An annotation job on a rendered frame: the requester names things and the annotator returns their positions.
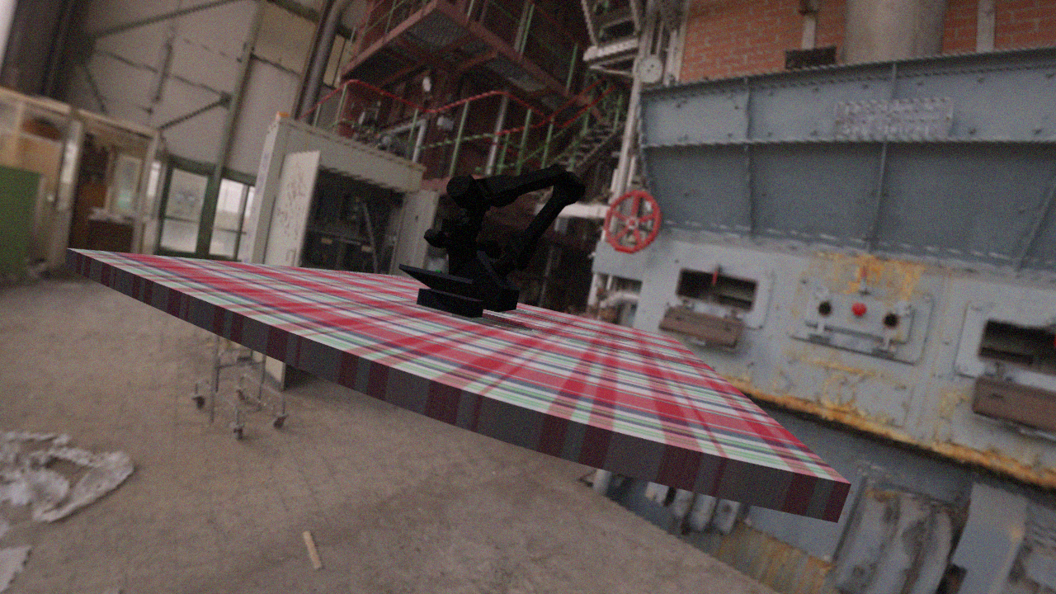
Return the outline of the dark grey switch panel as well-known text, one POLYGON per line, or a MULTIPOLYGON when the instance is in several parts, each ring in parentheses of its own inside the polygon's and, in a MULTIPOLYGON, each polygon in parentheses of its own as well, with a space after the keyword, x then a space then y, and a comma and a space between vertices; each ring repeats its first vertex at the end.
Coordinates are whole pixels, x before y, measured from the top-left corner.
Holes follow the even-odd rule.
POLYGON ((444 312, 458 314, 467 318, 479 318, 483 314, 483 307, 502 305, 486 290, 480 287, 474 280, 460 276, 453 276, 442 273, 441 270, 428 271, 412 266, 401 266, 408 275, 416 278, 427 285, 419 287, 417 304, 433 309, 440 309, 444 312))

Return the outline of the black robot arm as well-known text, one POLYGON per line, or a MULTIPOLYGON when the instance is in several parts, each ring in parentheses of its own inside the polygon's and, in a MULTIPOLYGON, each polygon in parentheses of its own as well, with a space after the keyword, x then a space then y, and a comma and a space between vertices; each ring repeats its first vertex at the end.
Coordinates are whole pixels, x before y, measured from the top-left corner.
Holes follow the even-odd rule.
MULTIPOLYGON (((533 252, 536 250, 538 239, 554 222, 559 211, 565 206, 574 204, 585 192, 585 186, 573 172, 566 172, 564 167, 558 164, 544 167, 538 172, 517 174, 498 174, 497 177, 487 177, 487 179, 473 179, 472 174, 467 177, 454 177, 446 184, 448 192, 453 201, 463 208, 461 214, 478 215, 480 219, 485 217, 486 210, 491 210, 490 206, 497 208, 510 205, 520 194, 538 191, 542 188, 552 186, 552 198, 536 215, 525 233, 514 233, 504 247, 504 256, 494 263, 489 261, 492 268, 499 278, 507 280, 506 275, 512 273, 514 268, 523 271, 527 268, 533 252), (517 262, 518 261, 518 262, 517 262)), ((473 218, 442 219, 441 233, 449 233, 450 237, 455 234, 465 234, 465 237, 473 237, 473 218), (461 220, 461 221, 460 221, 461 220)))

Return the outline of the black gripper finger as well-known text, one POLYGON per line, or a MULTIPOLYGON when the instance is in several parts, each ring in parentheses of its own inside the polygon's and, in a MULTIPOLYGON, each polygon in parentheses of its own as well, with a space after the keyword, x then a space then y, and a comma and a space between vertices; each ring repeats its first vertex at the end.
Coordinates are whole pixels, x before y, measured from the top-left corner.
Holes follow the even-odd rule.
POLYGON ((444 247, 445 247, 446 252, 448 252, 449 274, 451 275, 451 270, 452 270, 452 267, 454 265, 454 261, 457 258, 457 256, 459 256, 459 249, 457 249, 456 247, 454 247, 453 244, 446 243, 446 242, 444 242, 444 247))
POLYGON ((472 258, 476 258, 476 253, 474 253, 470 247, 460 247, 459 245, 459 256, 454 261, 454 265, 451 270, 451 275, 455 276, 459 273, 460 268, 465 266, 472 258))

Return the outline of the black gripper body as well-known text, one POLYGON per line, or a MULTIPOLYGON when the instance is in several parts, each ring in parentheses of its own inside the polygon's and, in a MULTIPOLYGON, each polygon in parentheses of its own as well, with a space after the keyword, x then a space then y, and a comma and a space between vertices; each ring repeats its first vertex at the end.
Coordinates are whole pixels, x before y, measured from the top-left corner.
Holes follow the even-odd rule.
POLYGON ((483 229, 483 227, 480 226, 483 220, 480 219, 480 217, 477 214, 459 214, 459 215, 457 215, 456 218, 461 218, 463 219, 463 218, 468 218, 468 217, 473 218, 473 224, 474 224, 474 227, 473 227, 473 237, 472 237, 471 240, 468 239, 468 238, 466 238, 465 234, 455 234, 455 233, 453 233, 453 236, 449 237, 449 236, 446 236, 446 234, 439 233, 439 230, 435 230, 435 229, 428 229, 425 233, 425 238, 423 239, 427 240, 435 248, 445 248, 444 247, 444 242, 446 242, 446 243, 453 244, 454 247, 456 247, 457 249, 459 249, 459 245, 460 245, 460 247, 471 248, 474 253, 476 253, 477 250, 485 250, 485 253, 486 253, 486 255, 487 255, 488 258, 497 258, 497 259, 499 259, 501 248, 499 248, 499 246, 497 244, 497 241, 495 241, 495 239, 492 239, 492 240, 491 239, 480 239, 479 242, 476 241, 476 240, 478 240, 478 234, 482 233, 482 229, 483 229))

